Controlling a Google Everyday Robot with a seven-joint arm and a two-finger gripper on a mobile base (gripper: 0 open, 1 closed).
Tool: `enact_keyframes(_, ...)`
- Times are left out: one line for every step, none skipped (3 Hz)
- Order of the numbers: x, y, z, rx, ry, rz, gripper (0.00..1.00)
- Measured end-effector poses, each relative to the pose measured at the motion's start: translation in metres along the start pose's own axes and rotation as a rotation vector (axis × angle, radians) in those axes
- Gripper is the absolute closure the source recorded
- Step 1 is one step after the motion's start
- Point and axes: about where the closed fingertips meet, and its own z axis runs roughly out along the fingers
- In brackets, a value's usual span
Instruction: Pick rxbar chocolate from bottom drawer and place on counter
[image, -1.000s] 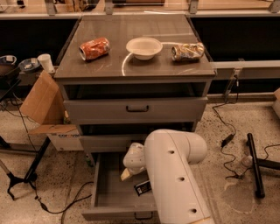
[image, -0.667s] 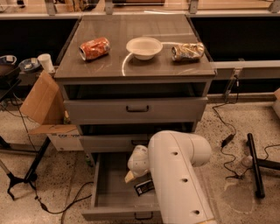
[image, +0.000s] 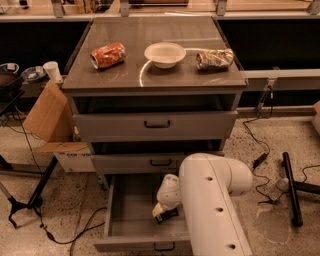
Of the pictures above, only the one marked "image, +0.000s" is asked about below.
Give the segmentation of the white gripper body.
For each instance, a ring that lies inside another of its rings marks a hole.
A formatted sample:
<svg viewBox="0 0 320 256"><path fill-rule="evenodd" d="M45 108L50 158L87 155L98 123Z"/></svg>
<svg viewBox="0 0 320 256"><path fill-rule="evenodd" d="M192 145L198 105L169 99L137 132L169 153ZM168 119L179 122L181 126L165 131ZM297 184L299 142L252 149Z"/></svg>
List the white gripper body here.
<svg viewBox="0 0 320 256"><path fill-rule="evenodd" d="M179 178L173 174L166 174L157 192L157 207L160 211L173 210L181 202Z"/></svg>

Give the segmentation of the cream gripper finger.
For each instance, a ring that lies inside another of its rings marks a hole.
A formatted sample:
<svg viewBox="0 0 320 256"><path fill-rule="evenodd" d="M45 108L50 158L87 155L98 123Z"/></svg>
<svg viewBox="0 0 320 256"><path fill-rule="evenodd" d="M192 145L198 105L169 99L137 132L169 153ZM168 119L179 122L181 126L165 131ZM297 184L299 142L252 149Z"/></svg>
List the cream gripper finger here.
<svg viewBox="0 0 320 256"><path fill-rule="evenodd" d="M157 203L152 210L152 215L154 217L157 217L158 215L161 215L163 212L164 212L164 210L163 210L162 205L160 203Z"/></svg>

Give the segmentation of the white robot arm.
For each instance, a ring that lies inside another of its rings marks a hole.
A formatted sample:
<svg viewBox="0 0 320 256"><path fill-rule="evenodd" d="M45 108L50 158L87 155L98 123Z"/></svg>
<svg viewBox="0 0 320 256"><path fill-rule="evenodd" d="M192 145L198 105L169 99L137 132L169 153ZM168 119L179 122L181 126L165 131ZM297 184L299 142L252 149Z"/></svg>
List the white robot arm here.
<svg viewBox="0 0 320 256"><path fill-rule="evenodd" d="M194 256L253 256L231 201L252 183L250 168L237 159L192 154L178 175L164 176L152 215L162 222L181 206Z"/></svg>

